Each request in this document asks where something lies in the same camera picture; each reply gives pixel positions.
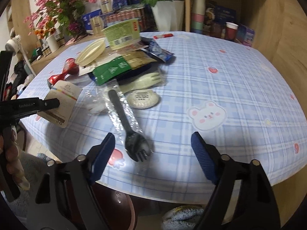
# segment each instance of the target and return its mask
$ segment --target hand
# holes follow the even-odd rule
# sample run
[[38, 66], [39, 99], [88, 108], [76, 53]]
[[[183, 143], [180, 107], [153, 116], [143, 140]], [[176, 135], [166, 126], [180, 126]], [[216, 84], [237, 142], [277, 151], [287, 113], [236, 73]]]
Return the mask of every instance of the hand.
[[[13, 175], [13, 180], [15, 183], [23, 190], [30, 189], [30, 183], [25, 178], [25, 172], [19, 160], [21, 150], [16, 144], [17, 135], [14, 130], [12, 130], [11, 134], [11, 146], [7, 148], [5, 152], [5, 156], [7, 158], [7, 172]], [[3, 137], [0, 136], [0, 154], [3, 152]]]

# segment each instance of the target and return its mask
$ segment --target white fan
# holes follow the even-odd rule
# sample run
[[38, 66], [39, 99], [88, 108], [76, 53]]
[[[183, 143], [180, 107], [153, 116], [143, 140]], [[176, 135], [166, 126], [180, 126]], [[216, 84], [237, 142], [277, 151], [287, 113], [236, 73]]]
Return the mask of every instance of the white fan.
[[16, 53], [20, 50], [24, 59], [25, 59], [25, 61], [26, 61], [26, 64], [28, 65], [29, 69], [31, 70], [32, 74], [34, 76], [36, 76], [33, 68], [31, 67], [31, 63], [30, 63], [26, 53], [23, 50], [23, 47], [21, 45], [20, 40], [21, 40], [20, 35], [17, 35], [14, 38], [8, 40], [7, 43], [5, 44], [5, 50], [13, 52], [13, 56], [16, 55]]

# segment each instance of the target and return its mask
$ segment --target white vase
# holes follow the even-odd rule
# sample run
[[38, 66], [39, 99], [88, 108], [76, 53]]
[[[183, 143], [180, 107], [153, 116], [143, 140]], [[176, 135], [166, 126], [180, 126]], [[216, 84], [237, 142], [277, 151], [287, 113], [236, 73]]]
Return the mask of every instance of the white vase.
[[159, 1], [151, 7], [158, 31], [181, 31], [185, 1]]
[[55, 52], [56, 50], [59, 49], [59, 45], [56, 42], [56, 38], [54, 37], [54, 35], [50, 35], [49, 37], [47, 37], [46, 42], [47, 42], [51, 52]]

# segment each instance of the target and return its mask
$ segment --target red cup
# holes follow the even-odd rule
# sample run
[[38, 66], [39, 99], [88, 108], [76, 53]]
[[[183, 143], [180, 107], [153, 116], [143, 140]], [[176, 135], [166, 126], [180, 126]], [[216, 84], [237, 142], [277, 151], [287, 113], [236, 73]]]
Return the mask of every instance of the red cup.
[[234, 41], [235, 36], [237, 35], [238, 27], [239, 26], [237, 24], [226, 22], [225, 40]]

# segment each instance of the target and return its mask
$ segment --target green packet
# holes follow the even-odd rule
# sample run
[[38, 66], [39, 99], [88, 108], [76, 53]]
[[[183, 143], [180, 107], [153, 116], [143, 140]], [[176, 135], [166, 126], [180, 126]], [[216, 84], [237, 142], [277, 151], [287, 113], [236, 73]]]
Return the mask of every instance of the green packet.
[[102, 85], [110, 79], [131, 70], [128, 62], [123, 58], [123, 56], [116, 57], [110, 62], [96, 67], [93, 70], [95, 76], [96, 84]]

